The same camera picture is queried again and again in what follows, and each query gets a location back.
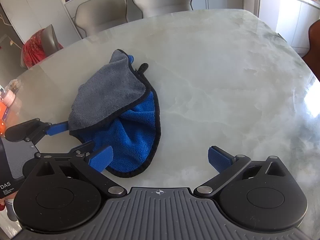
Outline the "blue and grey microfibre towel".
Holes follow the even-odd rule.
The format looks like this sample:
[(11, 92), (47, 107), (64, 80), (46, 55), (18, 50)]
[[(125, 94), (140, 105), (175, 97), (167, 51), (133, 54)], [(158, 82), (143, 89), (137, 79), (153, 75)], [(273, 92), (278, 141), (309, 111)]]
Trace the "blue and grey microfibre towel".
[(79, 89), (71, 106), (68, 128), (80, 142), (93, 141), (95, 150), (111, 146), (106, 168), (120, 178), (135, 177), (151, 164), (161, 138), (158, 96), (144, 75), (148, 64), (133, 69), (132, 56), (113, 52)]

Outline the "orange box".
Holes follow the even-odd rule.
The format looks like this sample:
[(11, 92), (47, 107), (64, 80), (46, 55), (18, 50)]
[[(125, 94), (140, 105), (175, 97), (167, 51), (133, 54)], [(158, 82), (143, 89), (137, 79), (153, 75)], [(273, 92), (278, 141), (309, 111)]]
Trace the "orange box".
[(7, 119), (8, 112), (9, 112), (9, 108), (3, 102), (0, 102), (0, 136), (1, 137), (4, 136), (4, 133), (7, 129), (5, 122)]

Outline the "pink jar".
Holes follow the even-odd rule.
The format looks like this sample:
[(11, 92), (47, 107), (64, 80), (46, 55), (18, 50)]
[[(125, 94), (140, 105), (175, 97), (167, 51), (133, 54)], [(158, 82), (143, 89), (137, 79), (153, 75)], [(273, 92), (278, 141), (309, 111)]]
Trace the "pink jar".
[(6, 90), (1, 93), (1, 99), (3, 104), (10, 107), (16, 98), (15, 93), (12, 90)]

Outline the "chair with red cloth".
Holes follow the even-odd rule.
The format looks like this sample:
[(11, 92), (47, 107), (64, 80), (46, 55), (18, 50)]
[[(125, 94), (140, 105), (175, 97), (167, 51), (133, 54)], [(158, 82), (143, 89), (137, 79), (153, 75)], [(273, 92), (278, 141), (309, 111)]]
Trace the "chair with red cloth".
[(53, 25), (37, 31), (22, 47), (20, 64), (30, 69), (50, 55), (63, 49), (58, 42)]

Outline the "beige chair left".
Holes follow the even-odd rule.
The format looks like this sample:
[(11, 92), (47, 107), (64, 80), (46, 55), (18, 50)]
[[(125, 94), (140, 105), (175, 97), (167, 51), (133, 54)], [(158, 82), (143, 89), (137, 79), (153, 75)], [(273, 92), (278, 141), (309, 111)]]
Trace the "beige chair left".
[(127, 0), (89, 0), (76, 10), (75, 26), (82, 38), (127, 23)]

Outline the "brown leather chair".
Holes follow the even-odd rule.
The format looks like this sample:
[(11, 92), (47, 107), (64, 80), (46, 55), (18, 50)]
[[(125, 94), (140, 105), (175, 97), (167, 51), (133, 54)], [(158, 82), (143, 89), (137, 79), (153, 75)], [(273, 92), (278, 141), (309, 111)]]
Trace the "brown leather chair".
[(302, 59), (320, 80), (320, 20), (310, 26), (308, 35), (310, 47)]

